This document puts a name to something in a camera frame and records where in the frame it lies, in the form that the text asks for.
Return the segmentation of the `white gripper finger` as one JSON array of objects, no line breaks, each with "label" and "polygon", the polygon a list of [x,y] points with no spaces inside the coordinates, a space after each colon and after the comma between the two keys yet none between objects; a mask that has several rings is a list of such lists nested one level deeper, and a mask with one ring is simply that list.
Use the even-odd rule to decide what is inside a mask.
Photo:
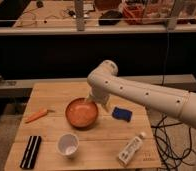
[{"label": "white gripper finger", "polygon": [[85,98],[85,102],[92,102],[92,101],[93,99],[90,95]]},{"label": "white gripper finger", "polygon": [[107,102],[105,104],[102,104],[102,107],[103,109],[106,111],[106,112],[109,112],[110,111],[110,102]]}]

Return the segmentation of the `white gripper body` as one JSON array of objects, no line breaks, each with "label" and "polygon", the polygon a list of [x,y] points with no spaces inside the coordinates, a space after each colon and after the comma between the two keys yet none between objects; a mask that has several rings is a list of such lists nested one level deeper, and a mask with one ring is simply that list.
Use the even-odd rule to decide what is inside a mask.
[{"label": "white gripper body", "polygon": [[92,88],[90,93],[89,93],[90,98],[101,104],[106,104],[109,99],[109,94],[103,90]]}]

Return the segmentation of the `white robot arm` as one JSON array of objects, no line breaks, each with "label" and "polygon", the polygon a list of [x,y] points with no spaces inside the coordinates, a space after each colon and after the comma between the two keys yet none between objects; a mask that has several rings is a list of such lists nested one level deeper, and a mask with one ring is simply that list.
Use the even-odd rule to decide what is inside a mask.
[{"label": "white robot arm", "polygon": [[113,61],[100,63],[87,77],[91,86],[89,98],[106,105],[109,95],[113,94],[153,108],[196,129],[196,93],[126,80],[117,73],[118,67]]}]

